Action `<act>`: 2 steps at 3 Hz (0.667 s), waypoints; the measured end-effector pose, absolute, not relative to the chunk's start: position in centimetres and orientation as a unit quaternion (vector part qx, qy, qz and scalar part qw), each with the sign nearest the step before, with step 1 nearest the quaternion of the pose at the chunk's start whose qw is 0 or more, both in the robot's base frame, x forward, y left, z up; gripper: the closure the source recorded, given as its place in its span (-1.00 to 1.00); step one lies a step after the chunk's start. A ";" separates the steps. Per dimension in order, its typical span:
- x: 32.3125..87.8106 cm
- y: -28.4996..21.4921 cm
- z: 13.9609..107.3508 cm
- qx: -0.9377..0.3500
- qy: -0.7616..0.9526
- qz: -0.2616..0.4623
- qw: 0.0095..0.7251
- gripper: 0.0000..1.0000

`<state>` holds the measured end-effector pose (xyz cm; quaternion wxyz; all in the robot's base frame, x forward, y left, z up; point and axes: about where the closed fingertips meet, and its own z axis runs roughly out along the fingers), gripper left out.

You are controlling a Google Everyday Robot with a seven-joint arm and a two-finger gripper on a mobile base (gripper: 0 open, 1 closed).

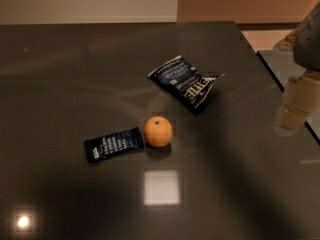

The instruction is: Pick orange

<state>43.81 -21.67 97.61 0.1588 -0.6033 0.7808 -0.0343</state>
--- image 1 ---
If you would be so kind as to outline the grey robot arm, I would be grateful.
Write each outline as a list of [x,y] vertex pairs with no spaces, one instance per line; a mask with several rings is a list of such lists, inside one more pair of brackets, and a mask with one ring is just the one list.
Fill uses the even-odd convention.
[[290,77],[285,85],[274,125],[281,137],[294,134],[320,107],[320,2],[297,28],[293,59],[305,71]]

